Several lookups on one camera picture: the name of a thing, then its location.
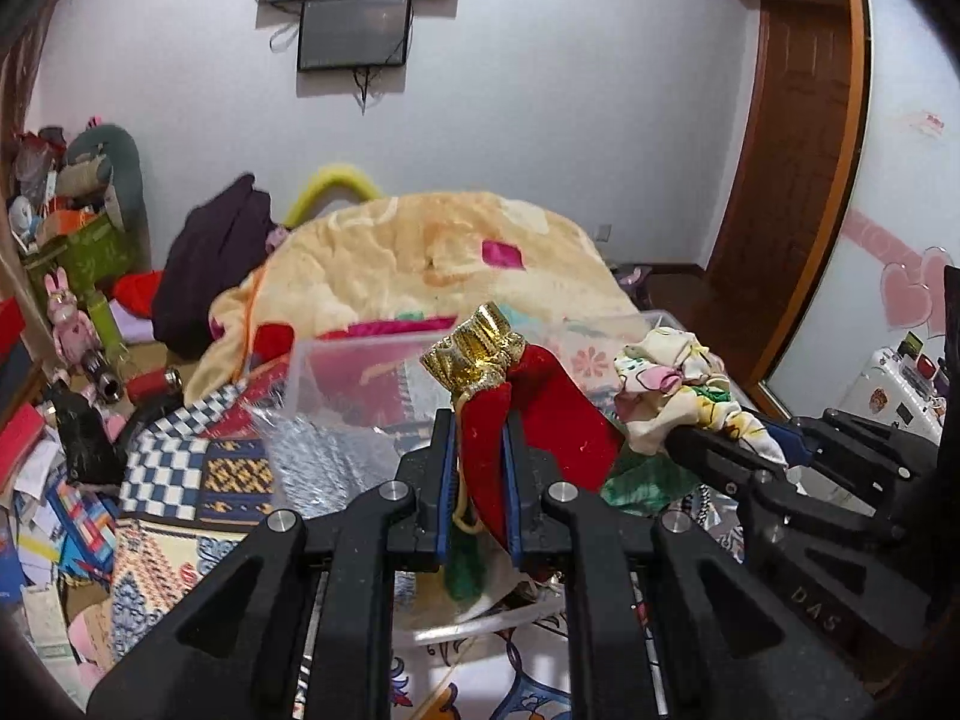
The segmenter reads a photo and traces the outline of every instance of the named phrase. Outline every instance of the blue and white checkered pattern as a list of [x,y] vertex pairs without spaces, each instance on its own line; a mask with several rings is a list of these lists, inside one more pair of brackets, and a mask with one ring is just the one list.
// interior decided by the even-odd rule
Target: blue and white checkered pattern
[[209,441],[197,439],[233,404],[244,385],[222,386],[145,429],[127,456],[120,485],[123,512],[193,520],[197,514],[203,457]]

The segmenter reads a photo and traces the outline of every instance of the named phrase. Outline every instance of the brown curtain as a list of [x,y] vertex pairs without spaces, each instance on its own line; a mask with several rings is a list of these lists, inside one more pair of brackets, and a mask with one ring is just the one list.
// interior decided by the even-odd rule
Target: brown curtain
[[[47,29],[54,15],[56,3],[50,0],[27,24],[23,34],[4,57],[0,68],[0,196],[6,199],[13,194],[16,182],[13,178],[13,157],[16,144],[13,135],[23,131],[27,107],[34,93],[37,69],[40,67],[40,52],[47,37]],[[14,296],[20,305],[26,329],[24,343],[34,360],[43,362],[48,372],[55,367],[53,339],[50,326],[32,295],[27,274],[20,264],[16,243],[10,231],[6,209],[0,213],[0,298]]]

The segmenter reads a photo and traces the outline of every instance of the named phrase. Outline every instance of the pink bunny toy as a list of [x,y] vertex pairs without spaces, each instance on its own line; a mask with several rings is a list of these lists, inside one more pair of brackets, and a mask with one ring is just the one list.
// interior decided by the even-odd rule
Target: pink bunny toy
[[54,326],[54,347],[56,355],[67,367],[80,365],[83,354],[90,349],[99,349],[100,336],[83,311],[77,308],[77,298],[70,291],[66,280],[66,271],[56,269],[56,281],[50,274],[43,277],[50,299],[47,303],[47,317]]

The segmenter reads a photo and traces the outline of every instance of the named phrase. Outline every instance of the white wall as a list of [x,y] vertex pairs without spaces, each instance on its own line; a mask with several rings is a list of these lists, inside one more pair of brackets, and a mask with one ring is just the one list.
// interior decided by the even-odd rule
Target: white wall
[[271,52],[284,17],[253,0],[62,0],[30,120],[77,131],[99,115],[133,134],[155,265],[187,211],[240,172],[281,218],[333,161],[390,194],[490,189],[590,234],[611,223],[611,258],[694,262],[739,155],[754,11],[417,0],[407,67],[361,117],[349,74],[298,77],[296,41]]
[[[960,264],[960,76],[947,49],[911,0],[869,0],[872,69],[863,151],[851,208],[912,250],[942,247]],[[942,134],[919,127],[925,112]],[[798,415],[836,406],[890,329],[880,297],[880,261],[841,237],[770,389]],[[925,325],[912,332],[928,338]],[[934,360],[943,337],[928,338]]]

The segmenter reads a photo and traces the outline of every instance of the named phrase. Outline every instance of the green storage bin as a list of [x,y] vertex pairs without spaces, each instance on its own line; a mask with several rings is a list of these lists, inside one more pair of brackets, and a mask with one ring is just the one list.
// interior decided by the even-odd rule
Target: green storage bin
[[130,235],[120,232],[107,214],[98,215],[90,224],[69,235],[59,235],[23,261],[37,303],[46,314],[47,290],[43,277],[57,268],[66,271],[70,290],[83,300],[93,285],[104,276],[122,276],[137,259],[136,244]]

